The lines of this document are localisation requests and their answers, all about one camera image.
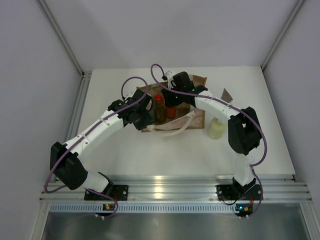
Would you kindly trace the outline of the red capped oil bottle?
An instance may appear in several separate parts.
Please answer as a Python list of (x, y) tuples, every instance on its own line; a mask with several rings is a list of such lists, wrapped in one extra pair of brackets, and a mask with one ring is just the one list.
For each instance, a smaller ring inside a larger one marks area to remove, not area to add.
[(157, 123), (163, 124), (166, 121), (166, 106), (163, 96), (160, 94), (156, 94), (153, 104), (155, 120)]

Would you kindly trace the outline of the blue capped orange bottle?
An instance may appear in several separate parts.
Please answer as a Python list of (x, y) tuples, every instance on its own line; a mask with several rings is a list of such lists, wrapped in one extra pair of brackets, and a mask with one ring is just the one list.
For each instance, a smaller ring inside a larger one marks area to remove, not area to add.
[(176, 117), (177, 107), (166, 107), (166, 117), (169, 119), (174, 119)]

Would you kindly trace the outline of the brown jute canvas bag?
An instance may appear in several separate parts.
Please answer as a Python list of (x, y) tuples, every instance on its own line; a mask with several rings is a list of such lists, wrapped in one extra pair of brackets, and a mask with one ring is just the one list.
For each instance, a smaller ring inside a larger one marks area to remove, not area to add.
[[(195, 87), (199, 85), (206, 86), (207, 77), (189, 74), (189, 78)], [(162, 87), (156, 83), (149, 84), (148, 95), (155, 100), (157, 94), (163, 96), (161, 89)], [(153, 124), (140, 130), (142, 133), (149, 132), (160, 137), (171, 137), (182, 133), (184, 130), (204, 129), (205, 127), (205, 111), (186, 103), (182, 103), (176, 107), (174, 118), (166, 117), (162, 123), (156, 122), (154, 111), (151, 111), (150, 115), (153, 118)]]

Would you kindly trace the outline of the pale yellow pump bottle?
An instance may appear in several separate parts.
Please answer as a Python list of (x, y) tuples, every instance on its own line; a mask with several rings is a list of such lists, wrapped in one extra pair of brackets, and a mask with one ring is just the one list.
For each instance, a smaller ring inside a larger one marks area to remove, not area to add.
[(227, 125), (222, 123), (218, 118), (214, 117), (208, 128), (208, 136), (211, 139), (218, 140), (220, 139), (224, 132), (227, 129)]

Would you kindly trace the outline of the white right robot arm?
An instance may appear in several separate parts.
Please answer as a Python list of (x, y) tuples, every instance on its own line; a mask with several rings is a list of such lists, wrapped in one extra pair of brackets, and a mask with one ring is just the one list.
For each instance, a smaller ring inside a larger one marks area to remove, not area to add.
[(168, 107), (186, 103), (210, 113), (226, 125), (228, 144), (236, 154), (230, 187), (237, 198), (244, 199), (257, 183), (252, 171), (254, 154), (260, 141), (265, 139), (256, 111), (252, 107), (239, 109), (217, 98), (207, 87), (195, 85), (185, 71), (177, 74), (163, 73), (162, 79), (167, 82), (167, 86), (162, 86), (161, 92)]

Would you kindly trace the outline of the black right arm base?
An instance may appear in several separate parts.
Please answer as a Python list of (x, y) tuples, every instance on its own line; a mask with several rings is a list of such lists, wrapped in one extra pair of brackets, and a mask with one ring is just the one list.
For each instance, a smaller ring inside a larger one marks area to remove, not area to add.
[(232, 184), (219, 184), (216, 186), (219, 201), (231, 204), (237, 201), (259, 201), (262, 195), (261, 186), (255, 184), (250, 189), (235, 187)]

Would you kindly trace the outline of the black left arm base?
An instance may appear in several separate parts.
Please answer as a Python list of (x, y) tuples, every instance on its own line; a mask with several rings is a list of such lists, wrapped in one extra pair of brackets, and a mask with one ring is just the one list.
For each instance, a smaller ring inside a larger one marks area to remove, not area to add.
[(103, 192), (97, 192), (87, 189), (84, 194), (85, 201), (102, 201), (110, 198), (115, 201), (127, 201), (129, 193), (129, 186), (123, 184), (115, 184), (107, 187)]

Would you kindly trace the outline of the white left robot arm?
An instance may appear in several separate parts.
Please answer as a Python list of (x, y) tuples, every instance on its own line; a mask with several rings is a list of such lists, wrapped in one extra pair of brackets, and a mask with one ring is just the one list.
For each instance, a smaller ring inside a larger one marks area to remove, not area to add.
[(50, 150), (50, 171), (70, 190), (90, 189), (102, 200), (113, 194), (113, 182), (101, 172), (84, 167), (91, 153), (115, 132), (132, 124), (142, 130), (153, 123), (147, 109), (152, 97), (137, 89), (127, 100), (113, 101), (107, 110), (82, 133)]

